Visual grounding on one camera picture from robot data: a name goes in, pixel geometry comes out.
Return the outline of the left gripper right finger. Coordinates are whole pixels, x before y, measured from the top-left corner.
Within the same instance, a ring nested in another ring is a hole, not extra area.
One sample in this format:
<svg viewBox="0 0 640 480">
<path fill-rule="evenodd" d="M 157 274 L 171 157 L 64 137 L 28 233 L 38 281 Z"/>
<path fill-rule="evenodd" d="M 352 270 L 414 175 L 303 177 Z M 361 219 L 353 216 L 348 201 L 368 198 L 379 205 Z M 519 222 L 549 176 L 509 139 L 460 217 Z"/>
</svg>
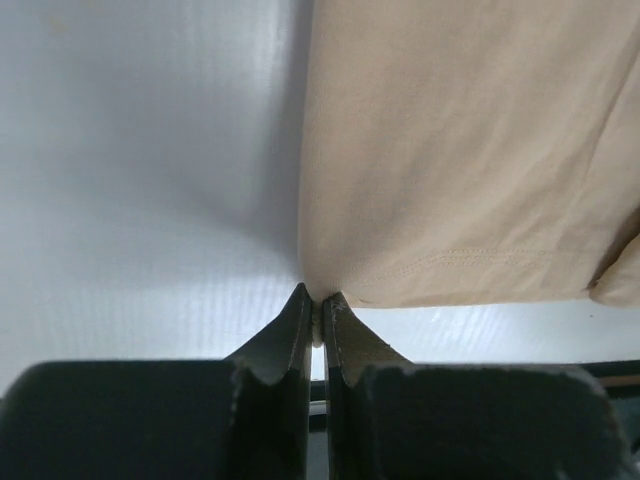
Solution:
<svg viewBox="0 0 640 480">
<path fill-rule="evenodd" d="M 630 365 L 418 364 L 322 305 L 333 479 L 626 479 Z"/>
</svg>

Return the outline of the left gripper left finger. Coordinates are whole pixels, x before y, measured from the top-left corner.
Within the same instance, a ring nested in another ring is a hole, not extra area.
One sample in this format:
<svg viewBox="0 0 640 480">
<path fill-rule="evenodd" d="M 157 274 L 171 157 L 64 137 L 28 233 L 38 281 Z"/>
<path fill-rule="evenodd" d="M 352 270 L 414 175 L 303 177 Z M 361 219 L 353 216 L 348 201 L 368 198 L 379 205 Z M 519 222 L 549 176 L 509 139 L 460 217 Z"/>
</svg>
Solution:
<svg viewBox="0 0 640 480">
<path fill-rule="evenodd" d="M 1 402 L 5 479 L 302 479 L 312 303 L 225 358 L 34 365 Z"/>
</svg>

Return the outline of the beige t-shirt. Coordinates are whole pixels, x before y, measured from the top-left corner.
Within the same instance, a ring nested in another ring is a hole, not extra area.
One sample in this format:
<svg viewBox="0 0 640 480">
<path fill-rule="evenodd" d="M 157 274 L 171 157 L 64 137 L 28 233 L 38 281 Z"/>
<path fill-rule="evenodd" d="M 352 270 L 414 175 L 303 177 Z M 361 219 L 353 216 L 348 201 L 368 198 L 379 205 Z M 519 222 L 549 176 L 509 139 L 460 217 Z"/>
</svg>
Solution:
<svg viewBox="0 0 640 480">
<path fill-rule="evenodd" d="M 319 1 L 298 249 L 373 308 L 639 303 L 635 1 Z"/>
</svg>

